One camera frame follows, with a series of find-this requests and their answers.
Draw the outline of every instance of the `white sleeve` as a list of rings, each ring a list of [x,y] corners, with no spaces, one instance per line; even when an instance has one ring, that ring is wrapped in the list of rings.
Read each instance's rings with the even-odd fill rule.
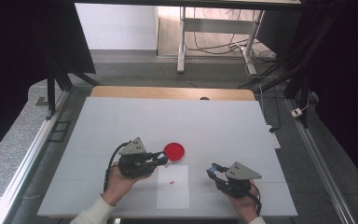
[[[97,201],[89,209],[77,215],[71,224],[105,224],[114,209],[114,206],[109,205],[99,196]]]
[[[249,224],[266,224],[266,222],[262,217],[257,217],[253,219],[251,222],[249,222]]]

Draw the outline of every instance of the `small red item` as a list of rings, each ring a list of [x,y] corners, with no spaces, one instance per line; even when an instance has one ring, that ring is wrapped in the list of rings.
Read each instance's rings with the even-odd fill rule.
[[[170,161],[176,162],[185,156],[185,148],[179,143],[169,143],[164,148],[164,153]]]

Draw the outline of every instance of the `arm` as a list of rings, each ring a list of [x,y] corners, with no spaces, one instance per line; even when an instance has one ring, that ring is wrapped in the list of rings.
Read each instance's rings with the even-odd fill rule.
[[[117,203],[126,195],[132,186],[141,179],[129,178],[121,174],[115,162],[110,173],[108,187],[106,192],[97,198],[97,201],[89,209],[82,211],[71,224],[104,224],[112,214]]]
[[[250,193],[257,197],[257,190],[252,186]],[[248,224],[264,224],[262,217],[259,217],[256,212],[256,203],[249,197],[242,197],[235,199],[226,194],[234,206],[235,211],[240,215],[241,219]]]

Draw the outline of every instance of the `sheet of paper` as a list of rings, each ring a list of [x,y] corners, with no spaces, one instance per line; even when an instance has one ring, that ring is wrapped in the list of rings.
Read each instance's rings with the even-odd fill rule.
[[[158,168],[157,209],[188,209],[188,167],[170,165]]]

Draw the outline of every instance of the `white wall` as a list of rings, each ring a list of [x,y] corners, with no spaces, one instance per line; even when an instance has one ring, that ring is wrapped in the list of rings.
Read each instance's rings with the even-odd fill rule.
[[[89,49],[157,49],[158,9],[76,4]]]

